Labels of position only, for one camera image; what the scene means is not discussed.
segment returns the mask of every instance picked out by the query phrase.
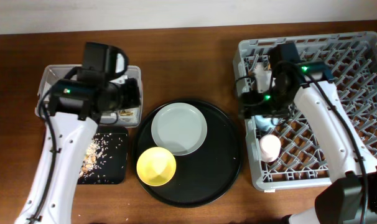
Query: white wall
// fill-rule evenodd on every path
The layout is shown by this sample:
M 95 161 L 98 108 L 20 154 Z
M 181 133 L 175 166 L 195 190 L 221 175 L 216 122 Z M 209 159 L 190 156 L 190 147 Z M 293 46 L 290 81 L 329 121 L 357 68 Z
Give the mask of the white wall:
M 377 0 L 0 0 L 0 34 L 377 19 Z

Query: black tray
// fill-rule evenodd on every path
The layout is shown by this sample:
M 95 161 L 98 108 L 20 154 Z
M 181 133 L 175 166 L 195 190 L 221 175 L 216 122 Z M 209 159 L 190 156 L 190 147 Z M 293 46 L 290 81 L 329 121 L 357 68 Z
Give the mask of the black tray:
M 103 155 L 106 156 L 97 158 L 100 168 L 89 171 L 89 174 L 93 173 L 89 177 L 80 177 L 78 184 L 120 184 L 126 173 L 128 130 L 124 127 L 99 126 L 93 139 L 100 142 L 98 152 L 104 148 Z
M 139 156 L 156 147 L 151 136 L 154 116 L 171 103 L 188 103 L 198 108 L 207 121 L 207 137 L 200 148 L 186 156 L 175 156 L 176 173 L 172 180 L 160 187 L 151 187 L 140 181 L 154 198 L 176 207 L 197 207 L 210 203 L 234 184 L 242 165 L 241 141 L 235 125 L 216 106 L 200 100 L 178 100 L 158 107 L 142 122 L 132 147 L 132 159 L 136 170 Z

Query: brown wooden surface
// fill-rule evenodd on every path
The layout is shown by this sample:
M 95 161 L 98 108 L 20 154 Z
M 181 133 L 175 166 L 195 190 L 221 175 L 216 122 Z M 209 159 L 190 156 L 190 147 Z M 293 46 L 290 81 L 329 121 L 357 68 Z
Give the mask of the brown wooden surface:
M 39 161 L 44 124 L 34 108 L 44 68 L 80 63 L 86 41 L 121 47 L 131 65 L 140 67 L 143 117 L 167 101 L 200 98 L 230 114 L 244 139 L 232 95 L 231 62 L 239 41 L 364 30 L 377 31 L 377 21 L 0 35 L 0 223 L 12 223 L 20 213 Z M 310 208 L 324 189 L 258 192 L 243 151 L 235 185 L 209 205 L 182 209 L 158 202 L 140 186 L 129 164 L 123 184 L 77 186 L 72 222 L 256 223 Z

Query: round black tray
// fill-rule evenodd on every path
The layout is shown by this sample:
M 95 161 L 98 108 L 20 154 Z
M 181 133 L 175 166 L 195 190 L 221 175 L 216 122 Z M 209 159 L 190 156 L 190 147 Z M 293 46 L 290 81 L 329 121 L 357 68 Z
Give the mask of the round black tray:
M 175 156 L 176 173 L 172 180 L 159 187 L 151 187 L 140 181 L 154 198 L 176 207 L 197 207 L 210 203 L 234 184 L 242 165 L 241 141 L 237 129 L 229 117 L 216 106 L 200 100 L 177 100 L 166 103 L 151 112 L 140 125 L 133 141 L 134 170 L 139 156 L 156 147 L 151 136 L 154 116 L 171 103 L 188 103 L 204 115 L 208 132 L 204 143 L 195 152 Z

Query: robotic hand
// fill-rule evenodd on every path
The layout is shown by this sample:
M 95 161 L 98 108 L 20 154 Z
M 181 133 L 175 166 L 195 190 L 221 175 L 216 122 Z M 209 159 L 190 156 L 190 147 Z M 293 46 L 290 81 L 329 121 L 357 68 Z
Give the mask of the robotic hand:
M 71 223 L 80 167 L 101 114 L 141 104 L 135 79 L 110 82 L 124 75 L 128 63 L 121 49 L 86 43 L 82 67 L 71 70 L 41 96 L 44 148 L 27 202 L 15 223 Z M 70 80 L 75 74 L 77 80 Z M 46 107 L 43 99 L 47 95 Z
M 281 118 L 290 114 L 288 107 L 294 103 L 323 149 L 332 182 L 314 208 L 287 216 L 286 222 L 377 223 L 377 159 L 346 115 L 329 68 L 323 62 L 301 62 L 294 43 L 271 49 L 269 62 L 268 91 L 243 93 L 241 116 Z M 261 78 L 255 74 L 256 81 Z

